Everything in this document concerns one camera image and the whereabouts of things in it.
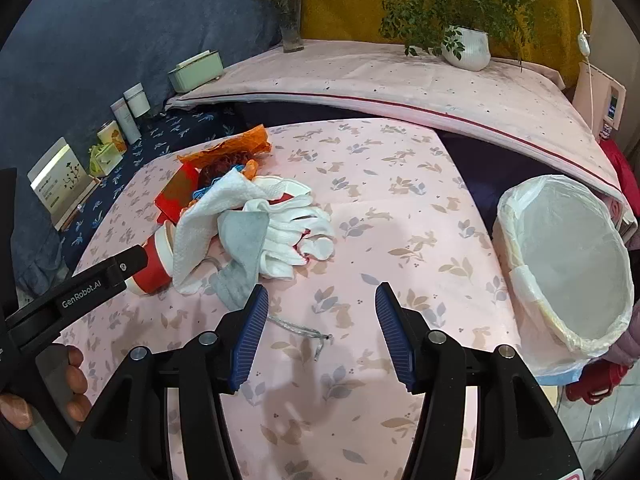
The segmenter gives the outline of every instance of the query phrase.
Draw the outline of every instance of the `metal bolt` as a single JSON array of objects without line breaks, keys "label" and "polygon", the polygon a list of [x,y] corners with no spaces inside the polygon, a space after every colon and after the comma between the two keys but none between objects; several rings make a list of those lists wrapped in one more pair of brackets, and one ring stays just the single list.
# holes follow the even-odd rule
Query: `metal bolt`
[{"label": "metal bolt", "polygon": [[146,348],[143,346],[136,346],[131,352],[129,352],[129,355],[134,361],[140,361],[140,359],[143,359],[146,356]]},{"label": "metal bolt", "polygon": [[198,341],[201,345],[213,345],[218,340],[218,336],[215,332],[204,332],[200,334]]},{"label": "metal bolt", "polygon": [[516,351],[509,345],[500,345],[498,346],[498,354],[500,354],[505,359],[511,359],[514,355],[516,355]]},{"label": "metal bolt", "polygon": [[440,332],[439,330],[433,330],[429,332],[429,341],[432,343],[436,343],[436,345],[441,345],[447,340],[447,336],[444,332]]}]

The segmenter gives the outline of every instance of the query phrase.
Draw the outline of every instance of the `white flower pot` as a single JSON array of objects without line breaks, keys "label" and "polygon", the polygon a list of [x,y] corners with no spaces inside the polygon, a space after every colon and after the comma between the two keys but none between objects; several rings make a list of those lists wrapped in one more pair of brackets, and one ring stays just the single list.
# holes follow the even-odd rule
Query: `white flower pot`
[{"label": "white flower pot", "polygon": [[460,59],[458,59],[453,54],[453,51],[447,50],[443,44],[442,55],[444,59],[459,68],[473,70],[474,72],[482,70],[491,61],[487,33],[463,27],[456,27],[456,29],[462,33],[461,36],[458,36],[458,39],[465,46],[465,49],[460,53]]}]

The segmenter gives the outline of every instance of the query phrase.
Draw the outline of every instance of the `mustard yellow backdrop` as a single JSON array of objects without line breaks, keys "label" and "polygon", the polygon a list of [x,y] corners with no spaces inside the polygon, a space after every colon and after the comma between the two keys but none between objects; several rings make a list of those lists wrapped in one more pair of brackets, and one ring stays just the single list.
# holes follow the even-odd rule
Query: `mustard yellow backdrop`
[{"label": "mustard yellow backdrop", "polygon": [[[378,29],[383,16],[382,0],[303,0],[302,36],[312,40],[353,40],[389,43]],[[537,48],[525,50],[524,59],[558,70],[567,86],[578,79],[578,62],[582,59],[577,46],[580,20],[575,0],[542,0],[555,11],[556,23],[536,16],[540,40]],[[591,0],[580,0],[584,27],[591,24]],[[505,51],[492,46],[494,56]]]}]

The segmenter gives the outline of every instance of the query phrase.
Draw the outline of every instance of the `trash can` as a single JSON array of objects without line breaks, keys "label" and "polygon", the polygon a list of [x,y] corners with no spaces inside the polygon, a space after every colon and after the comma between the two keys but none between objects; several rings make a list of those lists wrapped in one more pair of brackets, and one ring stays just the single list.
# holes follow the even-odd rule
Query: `trash can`
[{"label": "trash can", "polygon": [[631,319],[629,257],[607,207],[566,176],[526,180],[498,202],[494,246],[524,361],[541,383],[577,380]]}]

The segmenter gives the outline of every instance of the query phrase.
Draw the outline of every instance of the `grey string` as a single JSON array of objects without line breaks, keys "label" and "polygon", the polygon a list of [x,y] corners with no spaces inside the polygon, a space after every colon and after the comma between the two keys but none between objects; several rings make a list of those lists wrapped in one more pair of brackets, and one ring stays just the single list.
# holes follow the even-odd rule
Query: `grey string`
[{"label": "grey string", "polygon": [[324,348],[324,342],[334,339],[333,334],[323,334],[319,330],[316,330],[315,328],[309,328],[308,326],[305,326],[305,325],[298,325],[296,323],[292,323],[290,321],[281,319],[278,316],[273,316],[269,314],[267,316],[267,319],[275,323],[277,326],[293,334],[301,335],[302,337],[308,337],[311,339],[318,339],[318,346],[316,347],[316,353],[314,354],[314,361],[318,361],[318,358],[320,357],[320,352]]}]

